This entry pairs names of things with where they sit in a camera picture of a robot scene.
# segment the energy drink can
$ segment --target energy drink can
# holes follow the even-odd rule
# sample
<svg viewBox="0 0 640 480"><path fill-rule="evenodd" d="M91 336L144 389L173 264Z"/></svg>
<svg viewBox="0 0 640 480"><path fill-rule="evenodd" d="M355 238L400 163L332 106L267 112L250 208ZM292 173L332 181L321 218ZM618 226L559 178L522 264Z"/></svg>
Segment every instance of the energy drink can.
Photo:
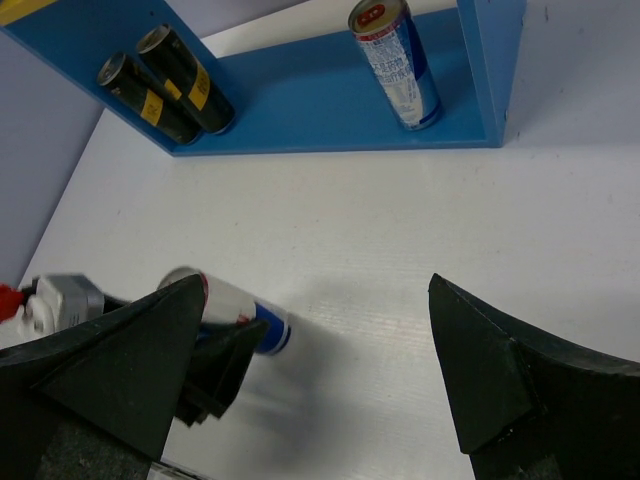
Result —
<svg viewBox="0 0 640 480"><path fill-rule="evenodd" d="M269 324L269 330L256 352L275 355L287 345L291 336L288 312L200 270L191 267L176 268L162 279L158 289L189 275L200 275L202 278L205 293L203 324L242 324L263 320Z"/></svg>
<svg viewBox="0 0 640 480"><path fill-rule="evenodd" d="M146 34L138 42L137 51L205 131L222 133L231 124L235 117L233 106L169 25L160 25Z"/></svg>
<svg viewBox="0 0 640 480"><path fill-rule="evenodd" d="M442 104L407 2L362 0L349 28L400 123L409 130L432 125Z"/></svg>
<svg viewBox="0 0 640 480"><path fill-rule="evenodd" d="M97 82L115 95L142 119L179 144L193 141L200 126L181 108L162 98L154 81L128 55L112 55L98 73Z"/></svg>

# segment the white surface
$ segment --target white surface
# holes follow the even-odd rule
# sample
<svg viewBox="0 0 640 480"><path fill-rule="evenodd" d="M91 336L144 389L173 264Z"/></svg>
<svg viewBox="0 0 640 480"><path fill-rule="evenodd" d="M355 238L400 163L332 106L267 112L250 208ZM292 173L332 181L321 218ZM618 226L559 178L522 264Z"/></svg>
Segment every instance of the white surface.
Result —
<svg viewBox="0 0 640 480"><path fill-rule="evenodd" d="M259 42L329 9L313 1L207 42ZM220 422L174 425L178 463L216 480L471 480L430 331L434 272L640 361L638 24L633 0L532 1L499 150L173 160L105 113L27 278L82 271L137 298L191 264L301 317Z"/></svg>

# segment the can lid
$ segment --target can lid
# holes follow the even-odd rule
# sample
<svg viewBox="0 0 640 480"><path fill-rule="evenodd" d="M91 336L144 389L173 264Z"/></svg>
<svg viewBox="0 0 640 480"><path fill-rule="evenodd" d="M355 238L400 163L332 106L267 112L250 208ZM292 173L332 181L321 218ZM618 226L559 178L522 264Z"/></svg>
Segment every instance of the can lid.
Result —
<svg viewBox="0 0 640 480"><path fill-rule="evenodd" d="M22 292L9 285L0 285L0 322L13 318L18 313L23 299Z"/></svg>
<svg viewBox="0 0 640 480"><path fill-rule="evenodd" d="M109 57L109 60L105 62L100 71L98 72L97 82L100 86L108 85L111 80L113 80L120 70L122 70L122 66L124 65L124 61L127 56L122 53L114 53Z"/></svg>
<svg viewBox="0 0 640 480"><path fill-rule="evenodd" d="M169 35L171 31L171 27L166 23L162 25L158 25L156 28L147 33L136 45L136 50L138 53L147 53L150 50L153 50L158 46L162 40Z"/></svg>

